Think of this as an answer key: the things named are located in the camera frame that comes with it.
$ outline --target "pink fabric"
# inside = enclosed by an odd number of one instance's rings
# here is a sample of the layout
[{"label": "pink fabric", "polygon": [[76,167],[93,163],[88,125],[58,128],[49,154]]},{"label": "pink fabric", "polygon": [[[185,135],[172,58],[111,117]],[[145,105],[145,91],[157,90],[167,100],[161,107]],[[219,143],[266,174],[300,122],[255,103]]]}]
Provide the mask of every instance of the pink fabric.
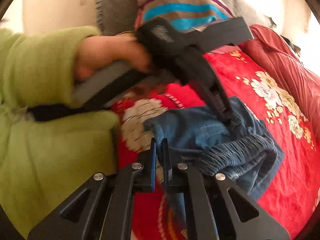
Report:
[{"label": "pink fabric", "polygon": [[225,53],[230,53],[233,52],[235,50],[241,51],[241,49],[239,48],[239,46],[229,46],[229,45],[225,45],[222,46],[220,48],[214,49],[212,51],[210,51],[209,53],[218,53],[218,54],[225,54]]},{"label": "pink fabric", "polygon": [[254,40],[245,42],[242,51],[294,97],[320,141],[320,77],[301,65],[276,32],[262,25],[252,25],[250,29]]}]

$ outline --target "white flower pattern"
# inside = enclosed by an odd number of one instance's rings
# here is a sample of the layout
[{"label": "white flower pattern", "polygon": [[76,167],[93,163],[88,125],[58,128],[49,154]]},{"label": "white flower pattern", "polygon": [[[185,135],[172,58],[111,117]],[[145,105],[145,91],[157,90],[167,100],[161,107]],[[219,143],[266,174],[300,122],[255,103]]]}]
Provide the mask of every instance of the white flower pattern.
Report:
[{"label": "white flower pattern", "polygon": [[297,139],[301,139],[303,135],[303,129],[300,127],[298,119],[290,114],[288,115],[289,129],[296,136]]},{"label": "white flower pattern", "polygon": [[151,138],[154,135],[151,131],[144,130],[143,122],[167,110],[167,107],[162,107],[161,100],[154,98],[141,99],[126,109],[122,117],[121,131],[127,148],[137,152],[150,149]]},{"label": "white flower pattern", "polygon": [[[297,139],[301,139],[304,133],[302,127],[300,127],[299,123],[301,122],[301,118],[303,118],[304,122],[307,122],[308,119],[305,115],[300,111],[299,106],[294,101],[293,96],[291,96],[286,90],[278,87],[276,81],[270,77],[267,72],[257,71],[256,75],[260,78],[260,81],[256,79],[251,79],[250,82],[247,78],[242,78],[244,83],[250,84],[253,90],[259,97],[264,98],[266,101],[266,107],[269,110],[267,111],[268,117],[266,121],[268,123],[275,123],[272,119],[278,120],[279,124],[282,124],[282,120],[280,118],[280,114],[284,112],[283,107],[287,107],[288,110],[292,113],[292,115],[287,116],[290,131],[296,136]],[[311,140],[311,136],[305,133],[305,138],[307,141]]]},{"label": "white flower pattern", "polygon": [[276,81],[267,72],[257,71],[256,75],[260,78],[261,82],[267,84],[270,88],[275,90],[278,88]]},{"label": "white flower pattern", "polygon": [[259,82],[256,79],[252,79],[251,86],[258,96],[263,97],[264,100],[273,108],[277,105],[282,106],[278,93],[273,88],[270,88],[264,82]]},{"label": "white flower pattern", "polygon": [[282,104],[286,106],[292,114],[299,117],[301,111],[297,103],[294,101],[293,96],[291,96],[286,90],[281,88],[278,89],[278,93],[281,98]]}]

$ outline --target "green fleece sleeve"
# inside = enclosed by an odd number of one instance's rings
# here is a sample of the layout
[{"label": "green fleece sleeve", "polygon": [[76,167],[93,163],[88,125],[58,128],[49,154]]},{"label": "green fleece sleeve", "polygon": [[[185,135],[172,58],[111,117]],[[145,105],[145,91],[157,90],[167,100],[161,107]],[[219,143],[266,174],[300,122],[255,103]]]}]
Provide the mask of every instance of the green fleece sleeve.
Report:
[{"label": "green fleece sleeve", "polygon": [[12,108],[63,103],[72,98],[74,62],[82,39],[99,35],[95,27],[77,27],[26,37],[0,30],[0,91]]}]

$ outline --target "hand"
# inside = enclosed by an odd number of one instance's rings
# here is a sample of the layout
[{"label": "hand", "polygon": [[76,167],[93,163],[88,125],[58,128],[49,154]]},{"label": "hand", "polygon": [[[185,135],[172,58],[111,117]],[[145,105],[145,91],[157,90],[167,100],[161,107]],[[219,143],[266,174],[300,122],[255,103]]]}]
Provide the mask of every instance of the hand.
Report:
[{"label": "hand", "polygon": [[84,39],[77,51],[75,78],[85,81],[98,69],[119,59],[128,60],[132,67],[141,72],[151,71],[151,57],[146,48],[133,35],[125,33]]}]

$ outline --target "red cloth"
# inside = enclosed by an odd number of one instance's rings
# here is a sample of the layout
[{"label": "red cloth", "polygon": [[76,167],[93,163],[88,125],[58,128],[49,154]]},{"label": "red cloth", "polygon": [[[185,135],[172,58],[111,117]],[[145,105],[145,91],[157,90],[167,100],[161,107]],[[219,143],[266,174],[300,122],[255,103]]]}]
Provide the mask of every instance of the red cloth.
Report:
[{"label": "red cloth", "polygon": [[[252,79],[260,81],[257,73],[261,76],[264,69],[244,53],[208,53],[204,57],[216,70],[228,96],[238,96],[259,119],[264,120],[268,130],[284,150],[283,164],[259,204],[285,226],[291,238],[294,238],[310,218],[320,187],[320,173],[317,170],[320,155],[316,152],[318,145],[314,140],[311,123],[298,118],[298,126],[303,129],[303,134],[297,139],[290,130],[288,120],[293,120],[294,115],[289,109],[285,106],[278,106],[275,110],[267,108],[266,100],[251,85]],[[169,109],[204,104],[188,86],[180,87],[177,84],[168,85],[166,95],[154,94],[153,98],[160,99],[162,106]],[[114,105],[113,110],[121,116],[131,106],[133,103],[121,100]],[[120,137],[120,168],[134,162],[138,156],[137,152],[128,150],[126,143]],[[185,239],[180,233],[181,228],[177,228],[173,222],[172,210],[166,205],[160,185],[156,186],[153,193],[136,195],[132,229],[139,240]]]},{"label": "red cloth", "polygon": [[294,97],[320,141],[320,77],[301,65],[276,32],[262,25],[251,25],[250,29],[254,40],[245,42],[242,51]]}]

